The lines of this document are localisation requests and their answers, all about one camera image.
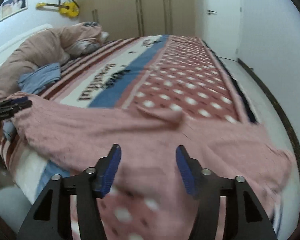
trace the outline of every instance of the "wardrobe door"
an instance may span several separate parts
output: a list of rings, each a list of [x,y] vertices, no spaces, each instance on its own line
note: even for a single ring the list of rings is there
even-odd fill
[[[136,0],[94,0],[95,17],[110,40],[139,36]]]
[[[165,0],[141,0],[144,35],[167,34]]]
[[[195,36],[194,0],[168,0],[170,34]]]
[[[93,0],[76,0],[80,6],[79,20],[80,22],[94,21],[94,1]]]

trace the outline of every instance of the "baseboard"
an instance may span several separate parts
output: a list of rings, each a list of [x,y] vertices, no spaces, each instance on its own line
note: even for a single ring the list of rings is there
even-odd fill
[[[280,117],[281,122],[283,123],[283,126],[287,131],[287,134],[289,136],[290,142],[293,147],[293,151],[296,156],[299,178],[300,178],[300,144],[289,119],[287,118],[285,112],[283,111],[282,107],[278,103],[277,99],[275,99],[274,95],[270,92],[267,86],[261,81],[261,79],[253,72],[253,70],[249,68],[241,59],[238,58],[237,61],[245,69],[245,71],[253,78],[253,80],[259,85],[259,87],[265,93],[265,95],[271,102],[272,106],[276,110],[278,116]]]

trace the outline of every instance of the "framed picture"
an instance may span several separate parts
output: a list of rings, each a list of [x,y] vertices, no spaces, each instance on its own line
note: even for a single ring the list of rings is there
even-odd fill
[[[28,0],[7,0],[0,6],[0,21],[28,9]]]

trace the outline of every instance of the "wardrobe handle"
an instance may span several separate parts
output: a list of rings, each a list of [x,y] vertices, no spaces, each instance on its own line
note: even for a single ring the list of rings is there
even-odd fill
[[[92,10],[92,19],[94,22],[99,23],[99,15],[97,9]]]
[[[96,21],[96,15],[94,14],[94,10],[92,10],[92,12],[91,12],[91,13],[92,13],[92,21],[94,21],[94,22],[95,22],[95,21]]]
[[[143,9],[142,9],[142,2],[141,0],[138,0],[139,2],[139,13],[140,13],[140,24],[141,24],[141,35],[140,36],[145,36],[145,25],[143,21]]]
[[[169,34],[173,34],[172,0],[169,0],[169,18],[170,18],[170,33]]]
[[[168,34],[168,19],[167,19],[166,0],[163,0],[163,15],[164,15],[164,34]]]
[[[139,0],[136,0],[136,11],[137,11],[137,21],[138,21],[138,32],[139,32],[139,37],[141,37],[140,13],[139,13]]]

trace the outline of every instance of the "blue stripe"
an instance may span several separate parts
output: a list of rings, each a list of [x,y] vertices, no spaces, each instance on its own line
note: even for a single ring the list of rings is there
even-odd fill
[[[167,39],[168,35],[162,35],[158,43],[154,44],[151,48],[147,49],[138,58],[132,61],[130,65],[126,67],[130,72],[125,74],[122,79],[117,80],[113,87],[102,91],[94,98],[89,107],[114,107],[127,86],[137,78],[139,73],[152,60],[157,51],[165,46]]]
[[[63,178],[69,177],[70,172],[64,170],[63,168],[60,168],[58,165],[53,163],[52,161],[49,161],[41,175],[39,184],[37,186],[37,192],[36,192],[36,199],[45,187],[47,185],[48,181],[50,180],[51,176],[54,174],[60,174]]]

